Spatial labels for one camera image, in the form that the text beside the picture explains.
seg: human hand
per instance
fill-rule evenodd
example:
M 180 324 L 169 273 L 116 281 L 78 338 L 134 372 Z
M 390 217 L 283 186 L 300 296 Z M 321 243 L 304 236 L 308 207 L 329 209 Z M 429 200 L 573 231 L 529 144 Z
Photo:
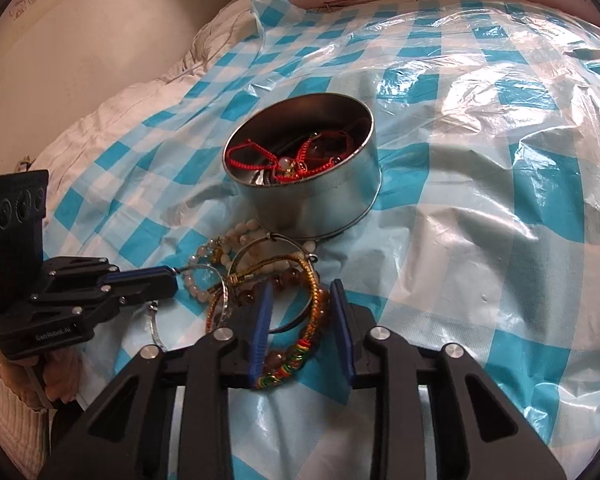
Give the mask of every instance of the human hand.
M 45 394 L 51 402 L 61 399 L 68 403 L 78 392 L 78 382 L 82 364 L 75 348 L 62 348 L 46 354 L 43 371 Z M 39 409 L 42 403 L 33 384 L 29 380 L 25 366 L 35 366 L 38 357 L 29 357 L 16 362 L 9 361 L 0 352 L 0 378 L 22 402 L 32 409 Z

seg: blue gripper pad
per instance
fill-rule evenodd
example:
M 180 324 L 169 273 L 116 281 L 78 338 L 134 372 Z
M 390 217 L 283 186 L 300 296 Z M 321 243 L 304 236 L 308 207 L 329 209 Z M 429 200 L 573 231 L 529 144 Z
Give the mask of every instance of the blue gripper pad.
M 253 328 L 249 350 L 248 379 L 249 384 L 255 386 L 256 380 L 262 375 L 264 354 L 267 351 L 267 339 L 269 338 L 269 325 L 273 313 L 273 284 L 270 280 L 258 287 L 252 308 L 257 309 L 258 317 Z
M 110 272 L 102 277 L 102 283 L 115 284 L 124 283 L 133 280 L 142 280 L 147 278 L 154 278 L 155 276 L 174 276 L 171 267 L 160 266 L 160 267 L 149 267 L 147 269 L 134 269 L 124 270 L 121 272 Z
M 334 280 L 330 286 L 331 292 L 331 307 L 334 312 L 332 319 L 333 333 L 336 336 L 336 345 L 338 347 L 338 355 L 340 357 L 340 366 L 342 373 L 351 384 L 355 371 L 353 369 L 353 344 L 351 335 L 347 325 L 347 317 L 344 313 L 345 308 L 349 308 L 349 301 L 344 295 L 344 288 L 340 280 Z

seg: wrinkled fabric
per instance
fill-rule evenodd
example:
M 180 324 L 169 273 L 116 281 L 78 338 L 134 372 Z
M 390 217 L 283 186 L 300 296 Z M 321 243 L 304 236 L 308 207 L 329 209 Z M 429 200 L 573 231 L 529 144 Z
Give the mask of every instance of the wrinkled fabric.
M 323 282 L 342 279 L 413 344 L 465 346 L 576 478 L 600 446 L 600 29 L 513 0 L 325 14 L 253 0 L 253 13 L 257 34 L 72 183 L 46 254 L 182 265 L 253 214 L 222 170 L 238 124 L 303 93 L 357 97 L 376 120 L 382 187 L 362 221 L 318 244 Z M 273 323 L 302 305 L 281 302 Z M 184 290 L 161 302 L 165 345 L 195 342 L 204 313 Z M 142 308 L 99 326 L 83 405 L 150 342 Z M 296 381 L 231 392 L 235 477 L 368 478 L 373 395 L 346 385 L 327 332 Z

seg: sweater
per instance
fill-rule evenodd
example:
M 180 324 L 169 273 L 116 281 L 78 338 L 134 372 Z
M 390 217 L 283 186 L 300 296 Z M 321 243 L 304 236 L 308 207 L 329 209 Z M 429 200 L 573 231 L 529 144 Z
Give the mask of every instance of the sweater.
M 46 410 L 32 410 L 0 377 L 0 445 L 27 480 L 45 463 L 47 421 Z

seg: round metal container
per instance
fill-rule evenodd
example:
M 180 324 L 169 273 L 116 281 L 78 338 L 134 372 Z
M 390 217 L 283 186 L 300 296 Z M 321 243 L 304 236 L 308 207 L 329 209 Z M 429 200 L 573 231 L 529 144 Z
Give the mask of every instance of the round metal container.
M 346 130 L 357 149 L 314 176 L 263 185 L 262 171 L 238 170 L 227 164 L 227 150 L 248 139 L 276 156 L 293 156 L 312 132 L 321 130 Z M 242 162 L 265 162 L 255 150 L 245 152 Z M 358 222 L 371 209 L 381 183 L 373 115 L 364 103 L 341 94 L 306 94 L 265 108 L 229 138 L 222 163 L 254 205 L 260 224 L 297 240 L 327 238 Z

